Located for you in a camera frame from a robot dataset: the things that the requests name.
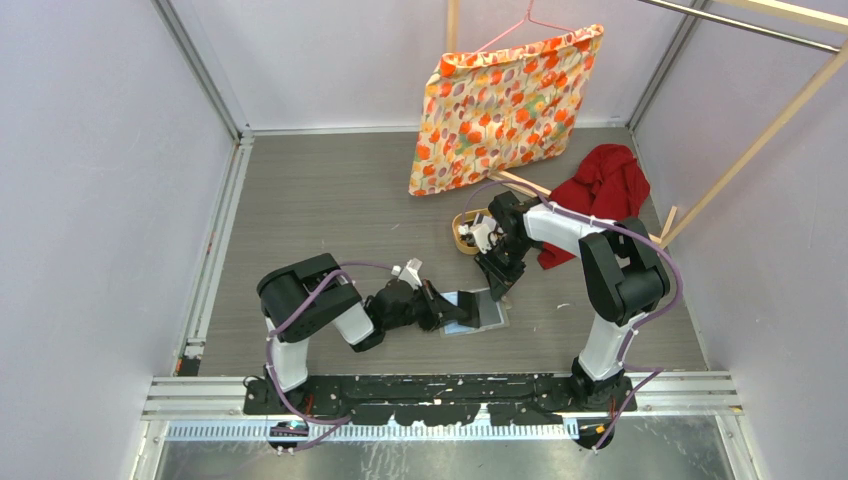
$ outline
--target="wooden frame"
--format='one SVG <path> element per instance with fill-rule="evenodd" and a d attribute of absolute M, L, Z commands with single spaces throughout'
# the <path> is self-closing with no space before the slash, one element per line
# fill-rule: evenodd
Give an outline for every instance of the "wooden frame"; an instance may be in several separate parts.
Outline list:
<path fill-rule="evenodd" d="M 848 18 L 832 15 L 818 10 L 799 7 L 790 3 L 775 0 L 716 0 L 720 3 L 733 5 L 747 10 L 765 13 L 774 17 L 793 20 L 806 25 L 848 34 Z M 448 51 L 456 51 L 457 31 L 459 28 L 459 0 L 448 0 L 448 23 L 447 23 L 447 46 Z M 810 78 L 803 88 L 789 101 L 789 103 L 777 114 L 774 120 L 763 130 L 745 152 L 737 158 L 733 164 L 722 174 L 721 177 L 710 187 L 703 197 L 689 209 L 679 223 L 672 226 L 677 213 L 677 207 L 671 208 L 665 226 L 660 237 L 651 235 L 651 239 L 665 248 L 685 229 L 695 217 L 721 192 L 724 187 L 738 174 L 745 165 L 783 128 L 792 117 L 798 113 L 807 101 L 815 95 L 827 82 L 848 62 L 848 40 L 846 40 L 839 53 L 831 56 L 827 62 Z M 496 180 L 518 180 L 530 183 L 526 180 L 504 171 L 497 171 L 490 175 Z M 550 190 L 531 184 L 534 188 L 550 194 Z M 510 188 L 525 195 L 533 195 L 533 192 L 521 186 L 509 185 Z"/>

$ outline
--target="concrete floor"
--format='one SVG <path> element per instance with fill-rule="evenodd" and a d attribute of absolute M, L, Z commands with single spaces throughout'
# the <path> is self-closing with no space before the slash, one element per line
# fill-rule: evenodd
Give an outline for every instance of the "concrete floor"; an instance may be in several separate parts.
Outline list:
<path fill-rule="evenodd" d="M 472 257 L 454 246 L 450 221 L 473 188 L 427 197 L 407 193 L 415 133 L 259 137 L 218 289 L 201 375 L 248 375 L 264 363 L 265 324 L 256 284 L 273 269 L 331 252 L 337 261 L 404 264 L 417 257 L 423 277 L 442 292 L 486 287 Z M 633 149 L 626 129 L 576 130 L 558 158 L 511 170 L 554 188 L 570 178 L 595 146 Z M 472 208 L 502 191 L 478 195 Z M 650 199 L 640 218 L 660 231 Z M 531 251 L 527 271 L 508 294 L 510 326 L 443 338 L 410 326 L 380 346 L 354 353 L 333 328 L 312 337 L 311 373 L 428 374 L 570 370 L 586 343 L 593 310 L 579 262 L 542 271 Z M 382 270 L 349 270 L 363 297 L 389 278 Z M 642 329 L 628 355 L 640 365 L 704 369 L 684 305 Z"/>

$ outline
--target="clothes hanger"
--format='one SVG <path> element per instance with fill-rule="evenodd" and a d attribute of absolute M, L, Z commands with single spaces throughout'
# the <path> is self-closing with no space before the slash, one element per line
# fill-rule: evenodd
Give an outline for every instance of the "clothes hanger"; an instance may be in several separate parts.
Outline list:
<path fill-rule="evenodd" d="M 563 30 L 563 31 L 566 31 L 566 32 L 573 32 L 573 31 L 574 31 L 574 30 L 572 30 L 572 29 L 570 29 L 570 28 L 560 27 L 560 26 L 558 26 L 558 25 L 552 25 L 552 24 L 550 24 L 550 23 L 545 23 L 545 22 L 540 22 L 540 21 L 538 21 L 538 20 L 534 20 L 534 19 L 530 16 L 530 13 L 531 13 L 531 12 L 532 12 L 532 10 L 533 10 L 533 3 L 534 3 L 535 1 L 536 1 L 536 0 L 530 0 L 530 5 L 528 5 L 528 6 L 527 6 L 527 13 L 525 13 L 525 14 L 524 14 L 524 18 L 522 18 L 520 22 L 518 22 L 518 23 L 516 23 L 515 25 L 513 25 L 513 26 L 509 27 L 509 28 L 508 28 L 508 29 L 507 29 L 504 33 L 502 33 L 502 34 L 498 35 L 498 36 L 497 36 L 497 37 L 495 37 L 492 41 L 490 41 L 489 43 L 487 43 L 487 44 L 483 45 L 482 47 L 480 47 L 479 49 L 477 49 L 477 51 L 475 51 L 474 53 L 479 53 L 479 52 L 481 52 L 481 51 L 483 51 L 483 50 L 487 49 L 487 48 L 488 48 L 490 45 L 492 45 L 493 43 L 497 42 L 498 40 L 500 40 L 500 39 L 502 39 L 503 37 L 505 37 L 505 36 L 509 35 L 510 33 L 512 33 L 512 31 L 513 31 L 513 30 L 515 30 L 516 28 L 520 27 L 522 24 L 524 24 L 524 22 L 535 23 L 536 25 L 542 25 L 542 26 L 544 26 L 544 27 L 555 28 L 555 29 L 557 29 L 557 30 Z"/>

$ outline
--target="orange floral cloth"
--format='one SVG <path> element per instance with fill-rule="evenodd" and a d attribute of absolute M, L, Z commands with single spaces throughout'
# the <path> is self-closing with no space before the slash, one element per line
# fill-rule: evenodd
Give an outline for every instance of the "orange floral cloth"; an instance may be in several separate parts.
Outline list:
<path fill-rule="evenodd" d="M 409 193 L 561 154 L 603 33 L 592 25 L 522 47 L 442 55 L 425 89 Z"/>

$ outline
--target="white wall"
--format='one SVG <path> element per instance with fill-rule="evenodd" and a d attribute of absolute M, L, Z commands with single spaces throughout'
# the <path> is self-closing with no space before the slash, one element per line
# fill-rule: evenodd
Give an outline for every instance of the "white wall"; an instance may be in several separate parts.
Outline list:
<path fill-rule="evenodd" d="M 848 15 L 844 0 L 794 3 Z M 659 210 L 685 213 L 826 59 L 699 25 L 637 131 Z M 848 468 L 846 124 L 843 68 L 672 244 L 711 364 L 732 372 L 768 478 L 845 478 Z"/>
<path fill-rule="evenodd" d="M 231 142 L 149 1 L 0 13 L 0 477 L 126 478 Z"/>
<path fill-rule="evenodd" d="M 424 84 L 445 49 L 446 0 L 175 3 L 216 67 L 216 82 L 237 99 L 232 109 L 257 130 L 417 126 Z M 536 3 L 543 21 L 604 25 L 578 123 L 626 123 L 680 17 L 635 0 Z M 520 20 L 527 5 L 462 0 L 458 48 L 481 47 Z M 493 47 L 554 35 L 527 24 Z"/>

